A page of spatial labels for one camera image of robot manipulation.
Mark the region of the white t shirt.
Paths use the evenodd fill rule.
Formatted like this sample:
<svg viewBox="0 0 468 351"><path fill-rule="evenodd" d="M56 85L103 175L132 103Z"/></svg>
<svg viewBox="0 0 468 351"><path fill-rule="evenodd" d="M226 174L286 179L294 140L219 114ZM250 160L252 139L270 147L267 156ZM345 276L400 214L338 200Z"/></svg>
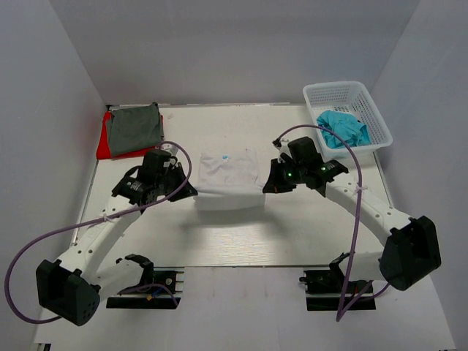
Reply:
<svg viewBox="0 0 468 351"><path fill-rule="evenodd" d="M265 205L256 151L202 153L195 186L198 211L235 211Z"/></svg>

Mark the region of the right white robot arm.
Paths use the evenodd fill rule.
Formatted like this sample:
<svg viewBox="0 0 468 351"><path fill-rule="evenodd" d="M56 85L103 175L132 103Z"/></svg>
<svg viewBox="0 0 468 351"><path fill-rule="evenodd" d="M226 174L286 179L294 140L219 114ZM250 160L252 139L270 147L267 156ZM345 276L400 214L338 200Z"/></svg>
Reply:
<svg viewBox="0 0 468 351"><path fill-rule="evenodd" d="M342 163L323 161L310 137L276 139L273 145L279 156L271 160L263 193L291 192L303 184L354 215L382 244L380 252L348 252L333 260L330 281L336 290L348 291L357 281L385 281L405 291L441 266L436 226L427 216L413 218L358 186Z"/></svg>

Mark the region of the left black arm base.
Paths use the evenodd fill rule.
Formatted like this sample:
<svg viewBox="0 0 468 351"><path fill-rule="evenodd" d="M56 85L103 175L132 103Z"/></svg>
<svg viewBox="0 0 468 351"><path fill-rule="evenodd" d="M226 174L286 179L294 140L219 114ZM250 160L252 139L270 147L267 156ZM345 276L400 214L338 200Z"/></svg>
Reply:
<svg viewBox="0 0 468 351"><path fill-rule="evenodd" d="M184 268L155 268L135 291L107 299L107 309L176 310L184 289Z"/></svg>

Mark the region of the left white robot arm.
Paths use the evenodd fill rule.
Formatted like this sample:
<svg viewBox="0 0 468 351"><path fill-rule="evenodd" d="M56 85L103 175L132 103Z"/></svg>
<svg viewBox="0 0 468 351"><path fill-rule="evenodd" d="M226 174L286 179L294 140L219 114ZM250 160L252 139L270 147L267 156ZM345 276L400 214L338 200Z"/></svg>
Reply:
<svg viewBox="0 0 468 351"><path fill-rule="evenodd" d="M86 324L101 301L140 293L157 285L153 262L139 254L120 257L107 268L109 251L143 212L164 201L197 195L176 154L182 147L166 142L125 172L114 186L97 219L54 262L43 260L36 270L39 304L77 326Z"/></svg>

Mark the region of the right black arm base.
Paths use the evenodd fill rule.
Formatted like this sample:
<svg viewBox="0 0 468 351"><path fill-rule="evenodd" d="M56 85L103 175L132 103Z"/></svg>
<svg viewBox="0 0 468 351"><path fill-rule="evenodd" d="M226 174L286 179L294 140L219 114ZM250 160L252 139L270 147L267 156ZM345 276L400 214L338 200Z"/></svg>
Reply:
<svg viewBox="0 0 468 351"><path fill-rule="evenodd" d="M312 269L303 272L299 282L305 287L306 309L308 312L336 312L339 307L341 285L330 270ZM371 311L376 309L373 287L355 302L350 311Z"/></svg>

